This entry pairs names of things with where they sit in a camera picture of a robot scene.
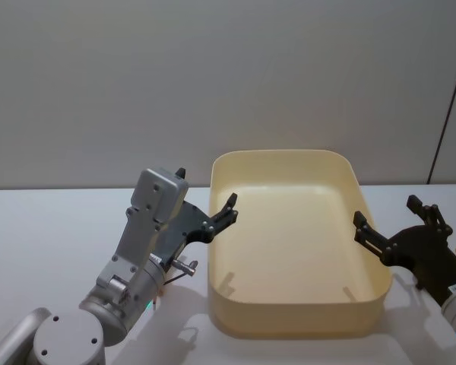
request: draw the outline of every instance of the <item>robotic arm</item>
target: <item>robotic arm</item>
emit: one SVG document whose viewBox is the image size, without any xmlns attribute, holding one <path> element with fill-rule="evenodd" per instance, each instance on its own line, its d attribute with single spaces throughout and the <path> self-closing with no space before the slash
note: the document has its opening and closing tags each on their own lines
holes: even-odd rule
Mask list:
<svg viewBox="0 0 456 365">
<path fill-rule="evenodd" d="M 424 225 L 407 228 L 387 239 L 372 229 L 365 216 L 357 211 L 353 219 L 355 241 L 377 255 L 383 265 L 410 270 L 417 279 L 416 287 L 428 291 L 456 331 L 456 255 L 447 242 L 452 229 L 437 205 L 423 206 L 411 195 L 407 207 Z"/>
<path fill-rule="evenodd" d="M 104 348 L 121 342 L 166 284 L 171 267 L 195 273 L 177 258 L 191 242 L 210 243 L 236 222 L 236 194 L 208 217 L 184 201 L 185 170 L 141 173 L 120 243 L 76 310 L 54 316 L 34 310 L 0 342 L 0 365 L 104 365 Z"/>
</svg>

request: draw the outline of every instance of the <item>plastic bin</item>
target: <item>plastic bin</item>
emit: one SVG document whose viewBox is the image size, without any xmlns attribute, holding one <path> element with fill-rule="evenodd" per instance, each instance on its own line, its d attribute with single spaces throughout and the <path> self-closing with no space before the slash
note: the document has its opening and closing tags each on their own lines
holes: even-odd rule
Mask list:
<svg viewBox="0 0 456 365">
<path fill-rule="evenodd" d="M 211 213 L 236 192 L 236 224 L 209 245 L 211 319 L 243 338 L 337 338 L 371 331 L 391 275 L 354 242 L 374 226 L 350 163 L 317 150 L 219 157 Z"/>
</svg>

